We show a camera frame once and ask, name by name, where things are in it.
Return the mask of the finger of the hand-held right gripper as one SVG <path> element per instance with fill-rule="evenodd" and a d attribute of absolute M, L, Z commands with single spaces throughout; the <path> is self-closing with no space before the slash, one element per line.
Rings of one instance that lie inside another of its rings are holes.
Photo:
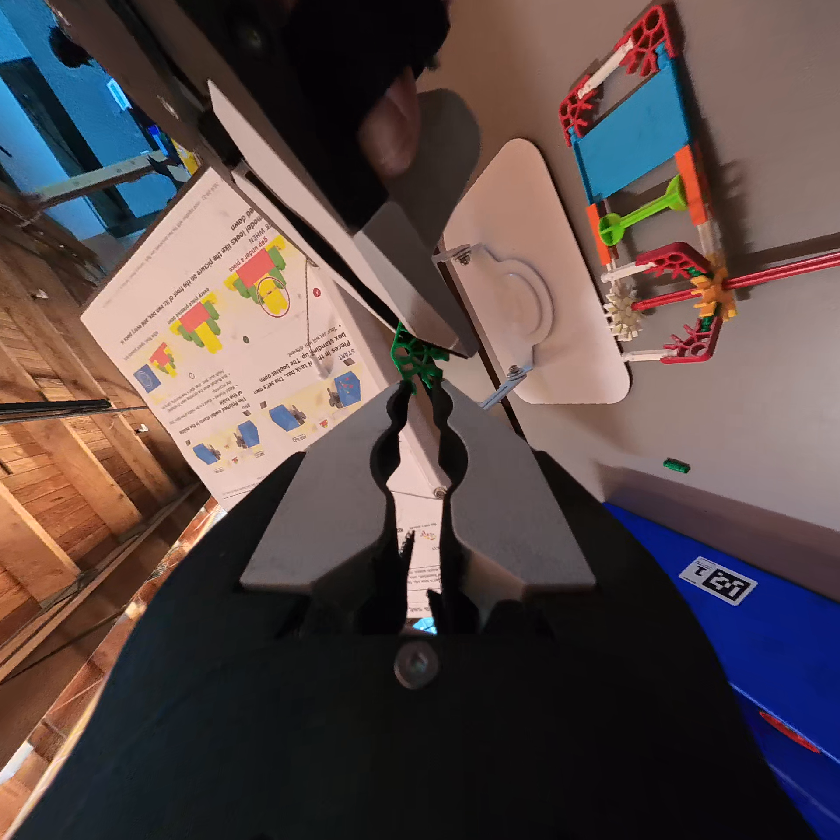
<path fill-rule="evenodd" d="M 387 199 L 353 237 L 395 305 L 421 341 L 462 358 L 478 341 L 471 320 L 433 256 L 480 157 L 480 128 L 466 102 L 440 88 L 418 96 L 421 131 L 408 169 L 384 180 Z"/>
<path fill-rule="evenodd" d="M 324 276 L 389 329 L 402 322 L 373 269 L 354 244 L 361 227 L 345 222 L 288 144 L 256 114 L 253 122 L 209 82 L 214 115 L 243 160 L 230 172 L 237 188 Z"/>

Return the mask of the green toy connector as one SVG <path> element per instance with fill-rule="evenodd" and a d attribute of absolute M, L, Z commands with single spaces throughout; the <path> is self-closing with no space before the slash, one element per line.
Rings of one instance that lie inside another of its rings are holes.
<path fill-rule="evenodd" d="M 440 361 L 449 361 L 449 352 L 412 335 L 402 322 L 397 323 L 391 347 L 391 359 L 403 382 L 407 382 L 413 394 L 419 393 L 419 385 L 430 394 L 435 384 L 443 380 Z"/>

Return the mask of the printed instruction sheet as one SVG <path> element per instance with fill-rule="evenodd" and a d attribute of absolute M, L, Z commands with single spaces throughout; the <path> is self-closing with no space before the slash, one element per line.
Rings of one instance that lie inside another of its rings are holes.
<path fill-rule="evenodd" d="M 393 333 L 212 169 L 81 320 L 226 512 L 402 380 Z"/>

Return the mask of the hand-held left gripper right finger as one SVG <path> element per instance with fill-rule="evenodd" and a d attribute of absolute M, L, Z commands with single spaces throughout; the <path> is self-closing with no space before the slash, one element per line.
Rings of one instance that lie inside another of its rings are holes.
<path fill-rule="evenodd" d="M 596 581 L 530 446 L 449 381 L 432 391 L 449 481 L 439 540 L 438 634 L 551 634 L 566 595 Z"/>

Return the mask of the blue storage bin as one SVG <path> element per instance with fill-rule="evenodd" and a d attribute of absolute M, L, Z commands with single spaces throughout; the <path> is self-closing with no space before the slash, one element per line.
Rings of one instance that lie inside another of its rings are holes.
<path fill-rule="evenodd" d="M 605 508 L 686 599 L 784 792 L 819 838 L 838 839 L 838 603 L 617 505 Z"/>

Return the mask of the white metal stand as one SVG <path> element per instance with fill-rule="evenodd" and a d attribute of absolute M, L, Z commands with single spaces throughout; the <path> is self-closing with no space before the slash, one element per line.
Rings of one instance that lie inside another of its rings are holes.
<path fill-rule="evenodd" d="M 502 373 L 532 364 L 514 392 L 541 405 L 615 404 L 630 379 L 538 147 L 506 143 L 456 207 L 444 247 L 477 245 L 449 265 Z"/>

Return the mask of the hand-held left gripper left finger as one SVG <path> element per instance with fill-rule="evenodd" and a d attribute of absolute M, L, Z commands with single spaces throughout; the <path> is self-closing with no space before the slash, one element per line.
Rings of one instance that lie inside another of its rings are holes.
<path fill-rule="evenodd" d="M 387 482 L 410 401 L 408 383 L 391 385 L 306 450 L 240 576 L 245 590 L 306 596 L 363 634 L 403 629 L 411 550 Z"/>

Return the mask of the colourful toy construction model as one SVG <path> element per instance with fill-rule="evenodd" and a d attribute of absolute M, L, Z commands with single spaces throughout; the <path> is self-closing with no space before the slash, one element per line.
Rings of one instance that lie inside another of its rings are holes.
<path fill-rule="evenodd" d="M 682 72 L 682 33 L 672 2 L 650 3 L 612 52 L 575 82 L 559 106 L 564 141 L 574 158 L 586 213 L 604 272 L 654 261 L 649 272 L 606 285 L 602 307 L 612 337 L 639 337 L 642 315 L 691 301 L 696 319 L 662 349 L 664 365 L 709 361 L 723 325 L 738 315 L 734 293 L 838 267 L 838 251 L 785 261 L 731 278 L 721 248 Z M 697 247 L 677 241 L 619 265 L 628 232 L 665 213 L 688 213 Z"/>

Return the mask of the person's right hand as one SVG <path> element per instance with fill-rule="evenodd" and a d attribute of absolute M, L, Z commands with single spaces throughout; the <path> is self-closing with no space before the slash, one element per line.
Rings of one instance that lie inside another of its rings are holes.
<path fill-rule="evenodd" d="M 411 166 L 420 133 L 416 79 L 413 69 L 407 66 L 366 114 L 357 141 L 374 173 L 386 182 Z"/>

